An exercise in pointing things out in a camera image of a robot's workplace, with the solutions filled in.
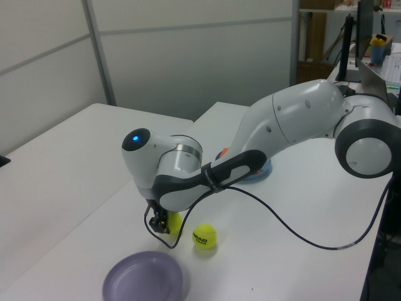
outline desk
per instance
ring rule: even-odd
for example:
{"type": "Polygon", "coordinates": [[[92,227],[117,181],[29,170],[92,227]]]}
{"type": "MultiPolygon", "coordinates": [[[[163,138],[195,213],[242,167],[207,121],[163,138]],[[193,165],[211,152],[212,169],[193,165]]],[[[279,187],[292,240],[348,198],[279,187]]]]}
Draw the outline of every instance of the desk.
{"type": "Polygon", "coordinates": [[[11,163],[0,168],[0,293],[130,180],[120,148],[129,132],[143,126],[176,134],[191,124],[95,104],[7,155],[11,163]]]}
{"type": "MultiPolygon", "coordinates": [[[[186,131],[202,144],[204,162],[229,146],[245,111],[216,103],[186,131]]],[[[266,180],[238,186],[265,200],[298,233],[328,246],[355,241],[365,231],[389,179],[352,177],[337,162],[334,141],[328,139],[290,147],[272,162],[266,180]]],[[[101,301],[111,267],[144,250],[177,259],[184,271],[183,300],[359,300],[381,216],[358,245],[326,251],[297,239],[252,199],[224,191],[199,203],[178,247],[168,250],[146,232],[145,208],[133,181],[127,182],[0,301],[101,301]],[[199,223],[216,227],[216,250],[194,247],[191,234],[199,223]]]]}
{"type": "MultiPolygon", "coordinates": [[[[393,55],[395,56],[401,56],[401,43],[393,43],[392,45],[392,49],[391,52],[394,53],[393,55]]],[[[363,58],[362,59],[363,62],[368,63],[370,62],[370,58],[363,58]]],[[[331,82],[336,82],[336,76],[338,74],[338,70],[340,69],[340,63],[337,64],[337,66],[333,69],[333,71],[330,73],[329,77],[327,78],[327,80],[331,81],[331,82]]],[[[354,56],[349,56],[348,58],[348,68],[349,70],[358,70],[357,67],[355,67],[355,55],[354,56]]],[[[381,70],[381,66],[374,66],[372,67],[372,69],[380,74],[380,70],[381,70]]],[[[361,83],[350,83],[349,86],[351,89],[354,89],[357,93],[362,93],[363,89],[362,89],[362,85],[361,83]]],[[[394,93],[394,94],[398,94],[399,90],[397,89],[387,89],[388,93],[394,93]]]]}

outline tennis ball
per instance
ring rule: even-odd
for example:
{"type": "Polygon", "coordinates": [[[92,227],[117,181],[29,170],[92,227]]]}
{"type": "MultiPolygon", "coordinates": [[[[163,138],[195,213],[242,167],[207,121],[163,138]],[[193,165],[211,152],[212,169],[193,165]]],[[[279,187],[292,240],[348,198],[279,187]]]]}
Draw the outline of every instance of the tennis ball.
{"type": "Polygon", "coordinates": [[[182,218],[178,212],[169,211],[169,230],[170,234],[177,234],[182,225],[182,218]]]}
{"type": "Polygon", "coordinates": [[[211,224],[200,224],[194,229],[192,240],[200,249],[209,249],[216,244],[217,234],[211,224]]]}

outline blue cup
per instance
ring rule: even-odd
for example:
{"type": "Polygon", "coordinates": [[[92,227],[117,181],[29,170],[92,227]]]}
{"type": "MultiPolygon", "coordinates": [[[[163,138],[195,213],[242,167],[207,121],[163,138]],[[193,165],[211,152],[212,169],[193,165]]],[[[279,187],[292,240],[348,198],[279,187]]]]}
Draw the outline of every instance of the blue cup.
{"type": "Polygon", "coordinates": [[[370,46],[370,62],[381,63],[384,55],[384,46],[370,46]]]}

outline purple plate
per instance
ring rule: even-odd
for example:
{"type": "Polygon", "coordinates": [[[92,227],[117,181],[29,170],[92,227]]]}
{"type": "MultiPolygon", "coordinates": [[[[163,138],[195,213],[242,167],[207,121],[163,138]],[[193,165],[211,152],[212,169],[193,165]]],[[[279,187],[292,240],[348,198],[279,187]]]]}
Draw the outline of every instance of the purple plate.
{"type": "Polygon", "coordinates": [[[105,301],[179,301],[182,270],[169,255],[146,251],[130,255],[108,272],[105,301]]]}

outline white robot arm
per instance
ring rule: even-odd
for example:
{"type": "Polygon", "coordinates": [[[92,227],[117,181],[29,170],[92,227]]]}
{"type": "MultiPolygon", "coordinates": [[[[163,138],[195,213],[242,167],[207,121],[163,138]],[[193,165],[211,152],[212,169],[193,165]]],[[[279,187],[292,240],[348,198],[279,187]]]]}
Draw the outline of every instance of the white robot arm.
{"type": "Polygon", "coordinates": [[[344,98],[326,80],[296,85],[267,96],[245,113],[226,155],[201,166],[193,138],[129,133],[122,154],[141,195],[154,209],[152,228],[168,233],[167,211],[188,209],[199,197],[218,193],[254,174],[272,156],[312,138],[336,139],[343,168],[372,178],[401,171],[401,121],[379,98],[344,98]]]}

